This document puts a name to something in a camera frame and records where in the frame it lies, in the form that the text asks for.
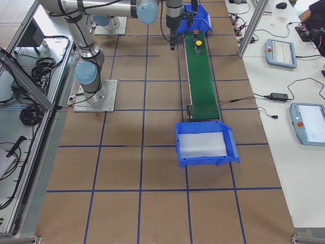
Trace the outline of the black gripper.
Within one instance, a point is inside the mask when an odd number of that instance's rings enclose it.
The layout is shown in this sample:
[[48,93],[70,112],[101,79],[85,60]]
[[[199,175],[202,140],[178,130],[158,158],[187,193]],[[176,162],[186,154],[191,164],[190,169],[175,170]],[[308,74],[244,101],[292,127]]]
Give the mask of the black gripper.
[[198,11],[198,1],[197,0],[191,0],[191,12],[187,13],[187,27],[191,28],[193,24],[193,20],[197,14]]
[[170,29],[170,50],[175,50],[176,30],[182,20],[182,6],[166,5],[166,25]]

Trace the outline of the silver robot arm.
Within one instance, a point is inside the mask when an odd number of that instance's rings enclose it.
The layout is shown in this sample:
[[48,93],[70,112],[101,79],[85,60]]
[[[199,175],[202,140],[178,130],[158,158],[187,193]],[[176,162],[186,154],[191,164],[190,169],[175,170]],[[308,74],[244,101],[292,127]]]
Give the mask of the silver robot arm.
[[40,1],[51,17],[62,17],[79,48],[81,63],[75,68],[75,76],[84,91],[84,101],[102,102],[107,97],[101,80],[104,53],[95,44],[84,20],[85,15],[136,18],[144,24],[152,24],[158,15],[158,1]]

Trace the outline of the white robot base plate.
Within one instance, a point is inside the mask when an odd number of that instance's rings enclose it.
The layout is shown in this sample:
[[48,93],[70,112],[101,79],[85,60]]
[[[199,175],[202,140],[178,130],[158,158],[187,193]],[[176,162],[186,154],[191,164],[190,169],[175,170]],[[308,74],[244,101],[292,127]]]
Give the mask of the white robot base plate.
[[115,107],[118,80],[103,80],[101,89],[94,94],[85,93],[82,85],[78,92],[83,95],[76,98],[74,112],[113,112]]
[[94,31],[96,36],[118,36],[125,35],[126,31],[126,17],[117,17],[111,18],[108,25],[100,26],[97,25]]

